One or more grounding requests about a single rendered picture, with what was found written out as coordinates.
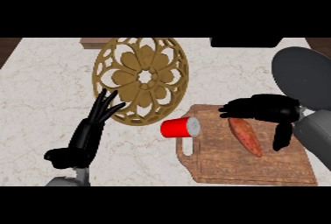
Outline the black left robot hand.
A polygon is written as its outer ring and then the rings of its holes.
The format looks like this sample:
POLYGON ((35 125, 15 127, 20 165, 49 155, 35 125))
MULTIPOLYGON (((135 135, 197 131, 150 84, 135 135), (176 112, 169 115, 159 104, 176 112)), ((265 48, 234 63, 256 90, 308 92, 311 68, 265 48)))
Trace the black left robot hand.
POLYGON ((103 89, 95 100, 88 118, 85 118, 77 126, 72 137, 69 147, 49 150, 45 160, 52 162, 57 169, 89 168, 100 150, 100 141, 103 137, 106 121, 116 112, 126 106, 126 103, 110 107, 119 91, 107 95, 108 90, 103 89))

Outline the golden floral openwork trivet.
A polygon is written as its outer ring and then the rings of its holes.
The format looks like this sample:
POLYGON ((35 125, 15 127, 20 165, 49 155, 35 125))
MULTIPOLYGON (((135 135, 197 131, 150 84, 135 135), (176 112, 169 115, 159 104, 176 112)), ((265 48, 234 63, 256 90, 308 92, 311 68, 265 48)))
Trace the golden floral openwork trivet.
POLYGON ((190 83, 190 62, 175 38, 113 38, 98 54, 94 91, 119 93, 126 106, 113 119, 131 126, 159 122, 178 108, 190 83))

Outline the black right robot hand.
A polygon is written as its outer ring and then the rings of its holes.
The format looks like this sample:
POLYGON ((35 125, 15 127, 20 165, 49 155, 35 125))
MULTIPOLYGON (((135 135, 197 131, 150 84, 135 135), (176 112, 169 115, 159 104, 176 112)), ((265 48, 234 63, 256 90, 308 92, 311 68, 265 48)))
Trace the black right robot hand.
POLYGON ((274 150, 290 145, 293 123, 301 118, 301 102, 280 94, 255 94, 250 98, 230 101, 221 108, 221 118, 250 118, 277 123, 274 133, 274 150))

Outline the black appliance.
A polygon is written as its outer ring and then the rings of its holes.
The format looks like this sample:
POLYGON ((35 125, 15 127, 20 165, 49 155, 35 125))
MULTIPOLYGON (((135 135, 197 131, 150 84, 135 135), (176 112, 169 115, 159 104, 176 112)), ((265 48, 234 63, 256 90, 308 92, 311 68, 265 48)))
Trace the black appliance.
POLYGON ((280 42, 280 38, 212 38, 212 47, 274 48, 280 42))

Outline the red can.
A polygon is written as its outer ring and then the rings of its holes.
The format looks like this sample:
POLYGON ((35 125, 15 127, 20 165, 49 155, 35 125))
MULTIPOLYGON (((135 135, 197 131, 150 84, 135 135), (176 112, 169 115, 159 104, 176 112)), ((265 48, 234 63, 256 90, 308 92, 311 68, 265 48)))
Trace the red can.
POLYGON ((166 138, 197 137, 200 131, 200 121, 194 116, 168 120, 160 126, 160 133, 166 138))

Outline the orange sweet potato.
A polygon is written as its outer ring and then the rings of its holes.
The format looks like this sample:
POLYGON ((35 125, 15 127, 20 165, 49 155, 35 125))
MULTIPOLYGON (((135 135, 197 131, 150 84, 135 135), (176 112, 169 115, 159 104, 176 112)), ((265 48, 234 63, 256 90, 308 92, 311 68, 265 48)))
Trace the orange sweet potato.
POLYGON ((250 123, 243 118, 230 118, 228 123, 243 147, 261 158, 264 149, 250 123))

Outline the brown wooden block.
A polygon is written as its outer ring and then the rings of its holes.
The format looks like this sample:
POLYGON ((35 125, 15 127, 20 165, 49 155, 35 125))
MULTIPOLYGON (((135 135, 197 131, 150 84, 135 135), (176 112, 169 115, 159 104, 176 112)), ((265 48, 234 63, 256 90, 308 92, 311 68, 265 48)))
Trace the brown wooden block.
POLYGON ((80 44, 86 49, 103 49, 111 38, 82 38, 80 44))

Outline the brown wooden cutting board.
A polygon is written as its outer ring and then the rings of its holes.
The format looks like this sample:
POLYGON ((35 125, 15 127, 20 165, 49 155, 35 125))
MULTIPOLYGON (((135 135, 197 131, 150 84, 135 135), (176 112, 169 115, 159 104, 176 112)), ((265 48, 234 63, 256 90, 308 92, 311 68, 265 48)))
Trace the brown wooden cutting board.
POLYGON ((184 154, 182 140, 176 140, 176 154, 193 179, 199 183, 315 186, 317 176, 306 149, 293 139, 290 146, 274 150, 275 124, 252 120, 255 134, 264 148, 258 157, 241 145, 221 118, 219 106, 196 104, 187 112, 200 120, 200 135, 193 139, 193 154, 184 154))

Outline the dark grey pan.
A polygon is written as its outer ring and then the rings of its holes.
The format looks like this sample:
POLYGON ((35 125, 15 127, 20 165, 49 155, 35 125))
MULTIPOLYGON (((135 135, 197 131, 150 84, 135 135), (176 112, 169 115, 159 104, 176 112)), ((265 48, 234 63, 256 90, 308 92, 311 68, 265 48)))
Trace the dark grey pan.
POLYGON ((331 59, 321 52, 299 46, 280 50, 272 75, 284 94, 305 107, 331 111, 331 59))

